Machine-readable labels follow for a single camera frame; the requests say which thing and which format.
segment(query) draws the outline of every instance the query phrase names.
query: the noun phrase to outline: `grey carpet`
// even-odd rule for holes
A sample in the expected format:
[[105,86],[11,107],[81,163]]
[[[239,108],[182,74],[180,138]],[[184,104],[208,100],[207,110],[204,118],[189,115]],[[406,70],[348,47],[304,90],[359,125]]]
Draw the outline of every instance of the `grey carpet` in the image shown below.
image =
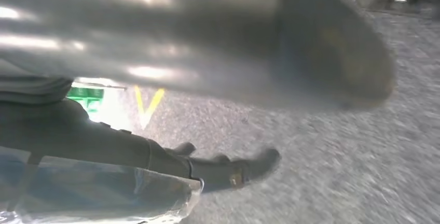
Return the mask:
[[[393,98],[371,113],[307,116],[166,93],[139,134],[193,142],[203,157],[271,145],[283,154],[267,181],[203,197],[184,223],[440,223],[440,23],[368,18],[399,76]],[[137,111],[134,100],[126,108]]]

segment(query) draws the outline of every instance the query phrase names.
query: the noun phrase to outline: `yellow line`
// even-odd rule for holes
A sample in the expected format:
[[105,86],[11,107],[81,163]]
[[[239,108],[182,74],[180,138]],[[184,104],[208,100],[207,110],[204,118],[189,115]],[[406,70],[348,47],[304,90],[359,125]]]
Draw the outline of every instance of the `yellow line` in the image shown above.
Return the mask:
[[144,103],[142,101],[141,89],[138,86],[134,86],[134,92],[136,93],[136,101],[137,108],[139,111],[139,116],[141,116],[142,125],[147,125],[153,116],[153,113],[156,111],[156,108],[159,106],[160,101],[165,94],[165,90],[163,88],[156,91],[153,96],[153,99],[150,102],[150,105],[147,108],[147,111],[144,110]]
[[138,86],[134,86],[134,93],[136,94],[136,101],[137,101],[137,110],[139,111],[139,115],[144,115],[144,103],[142,102],[142,96],[141,96],[141,90]]
[[146,115],[151,116],[153,115],[154,111],[156,110],[157,106],[159,105],[160,101],[163,98],[163,95],[165,94],[165,90],[163,88],[157,90],[157,92],[154,94],[153,99],[145,112]]

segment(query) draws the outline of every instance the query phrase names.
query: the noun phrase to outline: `person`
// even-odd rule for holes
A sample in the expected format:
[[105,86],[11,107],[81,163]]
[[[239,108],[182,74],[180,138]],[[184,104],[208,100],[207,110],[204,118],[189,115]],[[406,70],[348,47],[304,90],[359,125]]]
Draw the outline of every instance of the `person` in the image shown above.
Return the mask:
[[[177,199],[184,199],[181,201],[183,203],[187,201],[187,190],[180,193],[170,190],[167,183],[170,182],[170,178],[199,181],[202,194],[240,189],[266,178],[277,168],[281,159],[279,152],[273,148],[265,149],[251,159],[230,159],[226,155],[201,159],[191,155],[196,150],[191,143],[181,144],[174,149],[163,148],[149,138],[134,135],[126,130],[114,130],[106,123],[91,121],[79,103],[66,98],[72,82],[72,79],[13,73],[0,76],[0,176],[3,178],[2,181],[14,181],[11,183],[14,190],[6,200],[7,208],[3,214],[13,213],[17,207],[26,205],[23,201],[29,197],[23,197],[24,195],[38,197],[45,202],[45,206],[94,209],[96,201],[100,206],[113,206],[114,203],[105,203],[104,196],[96,196],[97,190],[90,196],[84,189],[78,190],[78,184],[72,183],[71,178],[86,180],[84,178],[87,178],[85,175],[88,174],[84,173],[93,168],[90,164],[97,164],[101,169],[92,170],[95,176],[87,181],[87,185],[111,187],[114,191],[125,192],[122,195],[129,195],[125,199],[130,199],[130,204],[134,199],[137,199],[136,204],[140,204],[141,198],[141,202],[144,203],[141,204],[140,212],[162,213],[173,208]],[[14,153],[12,151],[26,151],[30,155],[19,156],[22,159],[17,160],[11,158],[11,154]],[[48,158],[55,158],[56,162],[47,160]],[[62,173],[63,170],[60,170],[59,166],[66,161],[75,161],[69,162],[70,171],[78,170],[79,164],[85,164],[81,168],[88,169],[81,171],[80,175],[68,177],[69,180],[63,179],[61,183],[60,178],[65,176],[60,175],[65,173]],[[108,172],[105,169],[106,165],[116,166],[119,168],[117,171],[124,173]],[[139,171],[149,174],[139,180]],[[151,178],[151,173],[164,175],[166,180],[149,179],[149,189],[144,189],[141,194],[133,193],[132,189],[145,184],[144,179]],[[88,195],[87,201],[78,200],[84,197],[73,197],[71,193],[63,193],[66,188],[70,191],[75,188],[75,192],[81,191],[82,195]],[[127,209],[133,211],[130,204]],[[27,208],[28,213],[32,212],[30,208],[41,212],[40,207],[35,205],[29,205]],[[119,208],[118,215],[128,214]],[[98,216],[98,219],[104,218],[102,213]]]

